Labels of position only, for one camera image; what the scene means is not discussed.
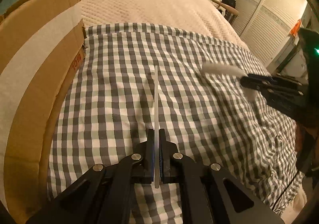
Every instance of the gray checkered fabric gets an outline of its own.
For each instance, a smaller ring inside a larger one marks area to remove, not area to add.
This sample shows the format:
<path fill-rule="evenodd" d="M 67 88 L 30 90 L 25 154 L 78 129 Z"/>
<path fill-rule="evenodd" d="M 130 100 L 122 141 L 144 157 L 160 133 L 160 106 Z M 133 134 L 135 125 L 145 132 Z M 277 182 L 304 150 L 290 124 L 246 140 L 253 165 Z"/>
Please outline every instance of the gray checkered fabric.
<path fill-rule="evenodd" d="M 159 125 L 179 151 L 227 168 L 272 207 L 297 173 L 294 122 L 250 103 L 239 80 L 202 75 L 204 62 L 266 74 L 249 51 L 230 42 L 153 24 L 89 27 L 86 58 L 70 86 L 53 137 L 48 195 L 54 198 L 94 164 L 118 163 L 146 140 L 152 124 L 154 66 L 159 67 Z M 296 195 L 298 174 L 276 204 Z M 178 185 L 136 185 L 131 223 L 182 223 Z"/>

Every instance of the white wardrobe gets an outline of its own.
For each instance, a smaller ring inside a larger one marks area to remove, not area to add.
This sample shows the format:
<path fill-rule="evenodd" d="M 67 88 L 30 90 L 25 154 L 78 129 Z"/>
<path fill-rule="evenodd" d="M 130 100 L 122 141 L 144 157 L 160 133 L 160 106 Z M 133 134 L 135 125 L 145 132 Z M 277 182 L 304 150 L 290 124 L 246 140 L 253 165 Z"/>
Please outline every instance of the white wardrobe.
<path fill-rule="evenodd" d="M 267 67 L 306 5 L 306 0 L 236 0 L 239 16 L 232 27 Z"/>

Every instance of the cable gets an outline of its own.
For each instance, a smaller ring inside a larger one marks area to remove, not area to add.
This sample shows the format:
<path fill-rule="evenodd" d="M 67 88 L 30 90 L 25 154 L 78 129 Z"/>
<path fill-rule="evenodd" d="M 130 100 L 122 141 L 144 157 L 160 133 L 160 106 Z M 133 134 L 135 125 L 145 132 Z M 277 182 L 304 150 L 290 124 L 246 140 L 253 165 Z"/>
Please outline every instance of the cable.
<path fill-rule="evenodd" d="M 276 200 L 274 206 L 272 207 L 272 211 L 274 211 L 277 202 L 279 201 L 279 199 L 281 198 L 281 196 L 283 196 L 283 194 L 287 191 L 287 189 L 289 188 L 289 186 L 292 184 L 292 182 L 295 180 L 296 176 L 297 176 L 299 173 L 300 173 L 300 171 L 297 170 L 297 173 L 295 174 L 295 176 L 293 177 L 293 179 L 290 181 L 290 183 L 287 185 L 287 187 L 284 189 L 284 191 L 280 194 L 280 196 L 279 196 L 278 199 Z"/>

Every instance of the silver bolt head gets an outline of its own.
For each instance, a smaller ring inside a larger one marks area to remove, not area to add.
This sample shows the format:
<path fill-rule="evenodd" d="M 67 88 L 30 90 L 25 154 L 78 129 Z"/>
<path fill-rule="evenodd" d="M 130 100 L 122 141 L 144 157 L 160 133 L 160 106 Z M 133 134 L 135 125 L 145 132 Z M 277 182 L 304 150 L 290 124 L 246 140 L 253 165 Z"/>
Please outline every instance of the silver bolt head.
<path fill-rule="evenodd" d="M 96 172 L 99 172 L 103 169 L 103 165 L 102 164 L 96 164 L 93 166 L 93 170 Z"/>
<path fill-rule="evenodd" d="M 211 169 L 214 171 L 219 171 L 221 169 L 221 165 L 217 163 L 211 164 Z"/>
<path fill-rule="evenodd" d="M 181 154 L 181 153 L 174 153 L 173 158 L 175 158 L 175 159 L 182 159 L 182 158 L 183 158 L 183 154 Z"/>
<path fill-rule="evenodd" d="M 133 154 L 132 156 L 131 156 L 131 158 L 133 159 L 133 160 L 140 160 L 141 158 L 142 158 L 142 156 L 140 155 L 140 154 Z"/>

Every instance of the bed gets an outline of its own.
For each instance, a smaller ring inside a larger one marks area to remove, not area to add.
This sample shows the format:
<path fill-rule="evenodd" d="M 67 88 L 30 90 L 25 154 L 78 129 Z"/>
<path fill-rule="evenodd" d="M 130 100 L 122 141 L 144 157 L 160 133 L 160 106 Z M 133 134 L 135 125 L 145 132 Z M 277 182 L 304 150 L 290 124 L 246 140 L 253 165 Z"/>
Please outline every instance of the bed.
<path fill-rule="evenodd" d="M 96 163 L 131 154 L 153 128 L 154 66 L 159 122 L 181 153 L 226 167 L 281 214 L 299 191 L 295 123 L 238 79 L 202 75 L 205 62 L 267 74 L 209 0 L 82 0 L 86 58 L 60 111 L 51 147 L 48 196 Z M 136 185 L 131 223 L 182 223 L 176 184 Z"/>

